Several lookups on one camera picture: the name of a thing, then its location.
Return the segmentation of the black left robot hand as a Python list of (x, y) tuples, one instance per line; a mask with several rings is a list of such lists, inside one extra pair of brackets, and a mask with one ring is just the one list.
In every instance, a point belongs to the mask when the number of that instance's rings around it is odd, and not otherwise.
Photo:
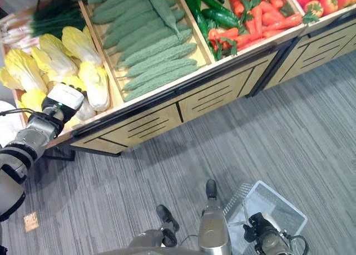
[(56, 84), (41, 104), (42, 111), (63, 123), (68, 122), (80, 109), (85, 97), (83, 93), (63, 83)]

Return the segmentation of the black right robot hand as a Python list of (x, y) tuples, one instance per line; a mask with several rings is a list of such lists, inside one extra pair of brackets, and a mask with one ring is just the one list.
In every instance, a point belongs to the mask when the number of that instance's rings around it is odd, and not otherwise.
[(250, 225), (243, 225), (244, 239), (248, 243), (258, 242), (268, 233), (276, 232), (275, 227), (264, 218), (261, 212), (249, 218)]

